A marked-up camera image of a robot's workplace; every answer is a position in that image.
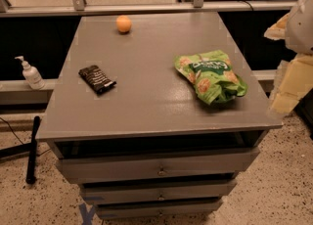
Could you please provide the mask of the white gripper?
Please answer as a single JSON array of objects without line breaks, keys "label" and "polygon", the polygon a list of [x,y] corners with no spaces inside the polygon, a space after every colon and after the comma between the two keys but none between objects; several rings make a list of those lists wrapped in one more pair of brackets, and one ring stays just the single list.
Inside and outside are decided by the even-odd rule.
[{"label": "white gripper", "polygon": [[285,39],[287,48],[299,53],[290,62],[280,62],[270,94],[269,111],[289,114],[313,89],[313,0],[298,0],[290,13],[266,29],[264,36]]}]

